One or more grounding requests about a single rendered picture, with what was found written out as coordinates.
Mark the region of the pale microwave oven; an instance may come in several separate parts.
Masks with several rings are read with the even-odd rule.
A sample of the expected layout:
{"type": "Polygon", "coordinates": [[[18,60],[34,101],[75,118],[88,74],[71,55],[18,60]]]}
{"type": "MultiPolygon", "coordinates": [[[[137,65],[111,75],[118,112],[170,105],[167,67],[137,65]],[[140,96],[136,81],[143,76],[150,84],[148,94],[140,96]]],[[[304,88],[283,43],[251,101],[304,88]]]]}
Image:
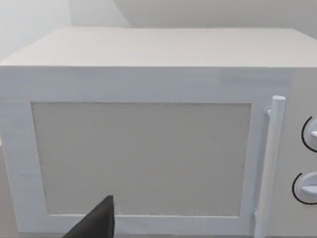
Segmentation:
{"type": "MultiPolygon", "coordinates": [[[[301,140],[301,129],[307,118],[313,116],[317,119],[316,39],[292,29],[71,27],[48,34],[4,59],[0,66],[290,69],[288,92],[281,95],[286,98],[286,103],[266,238],[317,238],[317,205],[301,204],[292,194],[292,183],[299,173],[317,172],[317,153],[308,150],[301,140]]],[[[254,212],[258,207],[269,123],[266,110],[270,106],[264,108],[253,226],[247,237],[254,237],[254,212]]]]}

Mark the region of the pale microwave knob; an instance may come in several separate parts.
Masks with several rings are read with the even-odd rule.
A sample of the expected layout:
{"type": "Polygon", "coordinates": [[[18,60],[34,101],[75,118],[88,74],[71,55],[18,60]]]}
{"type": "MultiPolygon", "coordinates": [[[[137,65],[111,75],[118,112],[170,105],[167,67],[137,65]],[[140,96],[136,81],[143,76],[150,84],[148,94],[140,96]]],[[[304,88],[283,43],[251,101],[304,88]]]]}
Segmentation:
{"type": "Polygon", "coordinates": [[[307,118],[301,129],[303,145],[310,151],[317,153],[317,119],[313,116],[307,118]]]}
{"type": "Polygon", "coordinates": [[[304,205],[317,205],[317,172],[299,173],[292,183],[295,200],[304,205]]]}

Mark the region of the pale microwave door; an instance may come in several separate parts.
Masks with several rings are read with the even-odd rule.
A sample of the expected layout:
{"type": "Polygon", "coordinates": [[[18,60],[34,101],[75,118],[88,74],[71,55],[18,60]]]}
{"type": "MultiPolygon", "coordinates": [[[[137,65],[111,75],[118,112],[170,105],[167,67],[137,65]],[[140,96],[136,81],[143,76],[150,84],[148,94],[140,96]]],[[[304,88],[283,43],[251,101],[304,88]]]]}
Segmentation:
{"type": "Polygon", "coordinates": [[[17,229],[64,233],[105,195],[125,235],[250,235],[270,67],[0,66],[17,229]]]}

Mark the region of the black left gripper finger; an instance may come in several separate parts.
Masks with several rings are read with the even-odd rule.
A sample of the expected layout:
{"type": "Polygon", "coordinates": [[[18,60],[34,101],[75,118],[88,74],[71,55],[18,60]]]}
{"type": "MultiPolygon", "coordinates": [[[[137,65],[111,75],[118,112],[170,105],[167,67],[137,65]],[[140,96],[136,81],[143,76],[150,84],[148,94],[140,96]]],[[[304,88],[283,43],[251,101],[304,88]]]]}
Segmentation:
{"type": "Polygon", "coordinates": [[[62,238],[113,238],[114,197],[107,196],[62,238]]]}

